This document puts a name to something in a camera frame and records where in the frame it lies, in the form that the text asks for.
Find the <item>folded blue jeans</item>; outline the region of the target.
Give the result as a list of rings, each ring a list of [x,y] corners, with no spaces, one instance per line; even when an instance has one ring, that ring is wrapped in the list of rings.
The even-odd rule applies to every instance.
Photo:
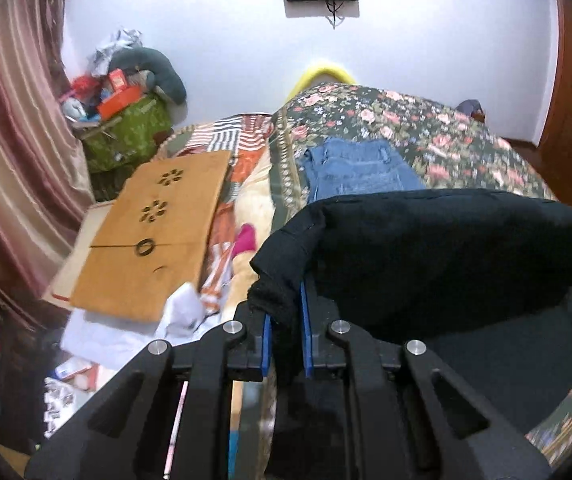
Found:
[[[308,203],[336,196],[425,188],[412,167],[386,140],[327,139],[308,148],[301,164],[309,187]]]

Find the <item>white cloth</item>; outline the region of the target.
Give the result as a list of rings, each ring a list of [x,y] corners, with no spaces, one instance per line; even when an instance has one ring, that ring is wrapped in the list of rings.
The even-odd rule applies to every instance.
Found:
[[[75,308],[60,347],[89,362],[119,370],[154,340],[188,344],[208,330],[207,311],[193,285],[185,283],[165,301],[157,322],[135,322]]]

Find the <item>striped pink curtain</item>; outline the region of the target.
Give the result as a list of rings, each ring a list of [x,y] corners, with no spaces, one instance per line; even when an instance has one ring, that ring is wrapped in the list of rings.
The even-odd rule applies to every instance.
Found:
[[[36,326],[64,314],[43,292],[69,256],[92,187],[59,103],[65,0],[0,0],[0,298]]]

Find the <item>wooden lap desk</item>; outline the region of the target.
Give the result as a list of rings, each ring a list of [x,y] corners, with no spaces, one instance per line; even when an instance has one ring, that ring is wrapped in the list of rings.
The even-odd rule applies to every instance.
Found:
[[[230,151],[139,166],[90,244],[72,307],[157,322],[172,292],[197,285]]]

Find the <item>grey neck pillow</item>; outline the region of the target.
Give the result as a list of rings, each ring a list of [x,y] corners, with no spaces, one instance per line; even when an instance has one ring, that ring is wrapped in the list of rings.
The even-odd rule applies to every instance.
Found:
[[[146,73],[146,87],[174,105],[183,105],[187,92],[171,61],[160,51],[145,47],[118,50],[112,55],[109,70],[126,75]]]

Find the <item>yellow pillow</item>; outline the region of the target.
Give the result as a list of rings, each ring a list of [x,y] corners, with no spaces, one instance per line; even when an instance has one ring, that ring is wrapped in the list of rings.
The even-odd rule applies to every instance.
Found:
[[[318,66],[307,70],[295,83],[286,101],[289,102],[298,94],[323,81],[337,84],[355,84],[355,79],[345,70],[335,66]]]

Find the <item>green cloth covered table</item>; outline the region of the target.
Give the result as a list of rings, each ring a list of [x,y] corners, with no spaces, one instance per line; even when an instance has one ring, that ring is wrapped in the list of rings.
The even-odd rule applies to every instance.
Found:
[[[157,152],[155,136],[172,129],[165,102],[146,94],[107,122],[80,135],[88,171],[101,174],[147,162]]]

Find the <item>floral bedspread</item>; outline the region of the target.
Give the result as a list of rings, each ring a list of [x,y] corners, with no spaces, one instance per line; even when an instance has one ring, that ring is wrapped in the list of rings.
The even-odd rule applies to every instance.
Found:
[[[258,252],[281,258],[271,235],[306,204],[308,148],[337,138],[386,140],[426,190],[508,192],[551,200],[552,191],[504,139],[455,108],[394,91],[318,84],[274,114],[261,162],[238,198]],[[431,347],[482,392],[554,467],[572,459],[572,247],[559,233],[493,235],[468,249],[411,256],[379,249],[377,262],[341,250],[341,283],[369,293],[356,311],[380,335],[408,308]]]

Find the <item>orange box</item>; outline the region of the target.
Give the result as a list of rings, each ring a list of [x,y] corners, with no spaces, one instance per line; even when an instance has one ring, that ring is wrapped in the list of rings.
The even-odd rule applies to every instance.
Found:
[[[124,108],[136,103],[141,97],[142,91],[138,86],[124,87],[120,91],[112,93],[98,105],[100,119],[103,122],[110,119]]]

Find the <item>black pants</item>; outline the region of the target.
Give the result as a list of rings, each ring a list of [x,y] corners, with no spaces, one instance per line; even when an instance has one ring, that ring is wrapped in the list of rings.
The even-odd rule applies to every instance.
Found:
[[[276,479],[572,479],[528,433],[572,389],[572,207],[472,190],[321,200],[265,240]]]

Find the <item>purple backpack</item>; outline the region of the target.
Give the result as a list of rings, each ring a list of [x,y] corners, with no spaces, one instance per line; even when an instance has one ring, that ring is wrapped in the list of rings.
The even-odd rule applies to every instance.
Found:
[[[486,122],[486,113],[484,113],[484,109],[480,102],[475,99],[469,99],[461,102],[457,105],[456,110],[457,112],[475,119],[477,122],[482,122],[483,124]]]

